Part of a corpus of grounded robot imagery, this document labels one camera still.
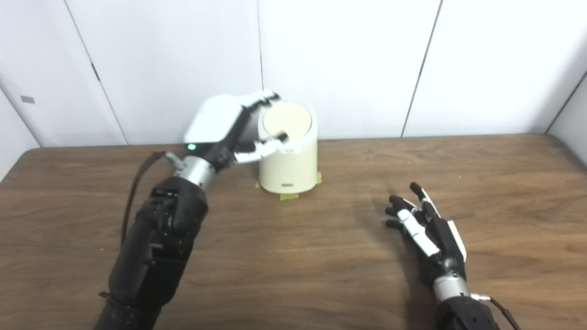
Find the white wall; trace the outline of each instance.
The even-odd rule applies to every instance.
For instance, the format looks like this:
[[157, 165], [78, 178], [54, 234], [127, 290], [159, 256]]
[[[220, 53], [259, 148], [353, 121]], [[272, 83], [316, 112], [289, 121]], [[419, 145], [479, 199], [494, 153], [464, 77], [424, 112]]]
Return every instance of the white wall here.
[[0, 0], [0, 87], [42, 146], [179, 142], [203, 100], [263, 86], [321, 139], [546, 131], [587, 70], [587, 2], [445, 0], [419, 79], [438, 5]]
[[404, 136], [543, 133], [587, 70], [587, 1], [443, 2]]
[[259, 0], [265, 87], [310, 103], [321, 139], [399, 137], [438, 0]]
[[68, 4], [130, 144], [181, 142], [206, 98], [261, 89], [256, 0]]
[[27, 150], [39, 145], [0, 91], [0, 181]]
[[43, 147], [126, 143], [63, 1], [0, 2], [0, 87]]
[[561, 139], [587, 165], [587, 79], [579, 85], [548, 133]]

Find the robotic hand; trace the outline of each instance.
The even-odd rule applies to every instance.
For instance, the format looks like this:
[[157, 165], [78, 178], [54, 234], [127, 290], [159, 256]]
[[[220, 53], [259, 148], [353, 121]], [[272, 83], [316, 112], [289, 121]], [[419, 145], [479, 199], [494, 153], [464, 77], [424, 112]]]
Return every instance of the robotic hand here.
[[434, 289], [439, 306], [436, 312], [438, 330], [499, 330], [491, 310], [481, 301], [497, 306], [515, 330], [520, 327], [510, 312], [487, 295], [475, 294], [467, 288], [465, 260], [467, 252], [457, 227], [440, 217], [436, 206], [417, 183], [410, 189], [420, 200], [418, 208], [409, 201], [391, 196], [393, 207], [385, 213], [394, 217], [386, 227], [400, 230], [419, 247], [420, 279]]
[[[124, 213], [120, 253], [108, 280], [110, 292], [100, 294], [106, 306], [95, 330], [153, 329], [161, 308], [176, 292], [208, 212], [205, 189], [211, 180], [233, 164], [257, 161], [283, 148], [286, 134], [255, 142], [253, 152], [239, 152], [239, 137], [254, 112], [277, 99], [271, 91], [216, 96], [204, 103], [184, 138], [186, 143], [208, 143], [205, 153], [189, 153], [183, 159], [164, 151], [154, 153], [139, 168]], [[126, 234], [139, 180], [162, 158], [177, 171], [153, 188]]]

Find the cream-colored container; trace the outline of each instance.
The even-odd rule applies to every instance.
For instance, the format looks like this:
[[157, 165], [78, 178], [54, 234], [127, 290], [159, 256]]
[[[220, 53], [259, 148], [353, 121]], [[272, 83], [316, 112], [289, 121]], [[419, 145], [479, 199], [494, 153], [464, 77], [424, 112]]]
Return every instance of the cream-colored container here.
[[259, 163], [261, 186], [276, 194], [296, 194], [316, 185], [318, 123], [312, 107], [303, 101], [281, 101], [259, 114], [259, 137], [287, 133], [285, 150]]

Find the wooden table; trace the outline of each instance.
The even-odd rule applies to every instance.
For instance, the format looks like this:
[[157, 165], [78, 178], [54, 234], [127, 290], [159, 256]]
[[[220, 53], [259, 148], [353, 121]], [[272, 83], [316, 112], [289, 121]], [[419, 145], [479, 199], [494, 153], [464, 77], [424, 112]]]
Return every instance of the wooden table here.
[[[92, 329], [128, 185], [151, 152], [36, 149], [0, 185], [0, 329]], [[390, 194], [420, 183], [455, 220], [472, 291], [524, 330], [587, 328], [587, 171], [543, 134], [319, 143], [323, 184], [280, 201], [256, 166], [221, 173], [157, 329], [433, 329], [416, 253], [385, 229]], [[162, 161], [136, 205], [170, 173]], [[502, 330], [510, 329], [493, 309]]]

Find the container lid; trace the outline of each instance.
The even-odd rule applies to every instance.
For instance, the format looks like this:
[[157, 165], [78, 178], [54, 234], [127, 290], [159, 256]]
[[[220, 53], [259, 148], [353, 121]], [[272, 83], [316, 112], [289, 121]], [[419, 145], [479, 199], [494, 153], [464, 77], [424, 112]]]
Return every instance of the container lid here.
[[295, 102], [279, 102], [265, 112], [263, 127], [271, 136], [285, 132], [289, 141], [301, 139], [310, 131], [312, 116], [306, 107]]

